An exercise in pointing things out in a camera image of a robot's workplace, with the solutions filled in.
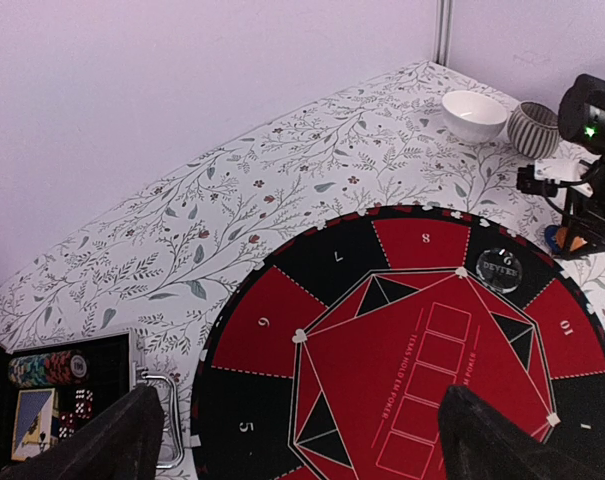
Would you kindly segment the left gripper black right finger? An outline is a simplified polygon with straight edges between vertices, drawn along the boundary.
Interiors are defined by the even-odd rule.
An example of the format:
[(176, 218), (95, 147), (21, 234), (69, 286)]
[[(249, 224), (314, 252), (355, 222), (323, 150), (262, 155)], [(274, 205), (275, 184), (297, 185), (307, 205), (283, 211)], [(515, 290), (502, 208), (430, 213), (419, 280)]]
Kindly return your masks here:
[(537, 442), (465, 386), (447, 388), (438, 426), (448, 479), (605, 479)]

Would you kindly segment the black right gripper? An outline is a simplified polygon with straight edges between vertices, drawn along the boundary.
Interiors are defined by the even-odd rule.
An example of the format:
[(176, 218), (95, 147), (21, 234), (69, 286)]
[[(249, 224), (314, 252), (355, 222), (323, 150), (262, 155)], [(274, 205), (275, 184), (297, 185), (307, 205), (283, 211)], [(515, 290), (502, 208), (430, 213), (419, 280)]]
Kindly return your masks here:
[(576, 190), (567, 191), (561, 226), (586, 240), (586, 244), (574, 252), (562, 250), (559, 258), (582, 258), (605, 253), (605, 155), (596, 160), (586, 174), (593, 188), (591, 197)]

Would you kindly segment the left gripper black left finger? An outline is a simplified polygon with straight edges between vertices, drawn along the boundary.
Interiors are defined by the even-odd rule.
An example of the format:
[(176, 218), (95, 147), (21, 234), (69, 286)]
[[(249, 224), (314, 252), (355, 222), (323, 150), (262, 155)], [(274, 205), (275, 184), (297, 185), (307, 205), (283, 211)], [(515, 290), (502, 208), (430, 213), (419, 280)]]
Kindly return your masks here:
[(163, 408), (152, 386), (135, 387), (77, 433), (0, 479), (153, 479), (163, 436)]

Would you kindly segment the orange big blind button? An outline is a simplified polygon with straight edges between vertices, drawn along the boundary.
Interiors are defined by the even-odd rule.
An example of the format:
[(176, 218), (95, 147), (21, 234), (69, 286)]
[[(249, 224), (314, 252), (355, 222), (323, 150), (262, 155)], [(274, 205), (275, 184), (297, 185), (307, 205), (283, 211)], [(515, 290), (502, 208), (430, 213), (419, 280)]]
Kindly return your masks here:
[(586, 240), (571, 232), (568, 227), (561, 226), (555, 234), (555, 241), (560, 250), (574, 252), (586, 244)]

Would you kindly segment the clear dealer button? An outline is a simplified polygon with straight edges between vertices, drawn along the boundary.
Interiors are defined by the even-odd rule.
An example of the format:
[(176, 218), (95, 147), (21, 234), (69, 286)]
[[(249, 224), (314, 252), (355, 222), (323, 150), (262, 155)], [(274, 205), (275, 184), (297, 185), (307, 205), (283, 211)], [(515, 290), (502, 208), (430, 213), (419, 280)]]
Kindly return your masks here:
[(491, 290), (507, 294), (515, 291), (523, 277), (523, 267), (505, 248), (484, 250), (475, 265), (476, 275)]

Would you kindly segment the blue small blind button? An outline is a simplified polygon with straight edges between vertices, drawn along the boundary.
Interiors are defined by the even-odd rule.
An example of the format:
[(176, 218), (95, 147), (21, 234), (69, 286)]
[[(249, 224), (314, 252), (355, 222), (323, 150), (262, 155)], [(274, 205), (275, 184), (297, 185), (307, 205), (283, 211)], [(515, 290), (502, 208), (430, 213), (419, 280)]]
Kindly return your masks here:
[(559, 230), (560, 226), (558, 225), (549, 225), (544, 230), (544, 240), (553, 253), (562, 251), (562, 245), (557, 237)]

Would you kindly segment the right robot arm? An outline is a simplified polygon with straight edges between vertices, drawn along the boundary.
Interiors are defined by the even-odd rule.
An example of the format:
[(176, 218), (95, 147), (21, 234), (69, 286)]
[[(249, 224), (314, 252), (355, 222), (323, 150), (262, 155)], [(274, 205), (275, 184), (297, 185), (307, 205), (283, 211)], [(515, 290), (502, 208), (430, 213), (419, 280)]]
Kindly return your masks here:
[(573, 260), (605, 252), (605, 80), (579, 75), (558, 112), (562, 139), (598, 157), (569, 187), (558, 256)]

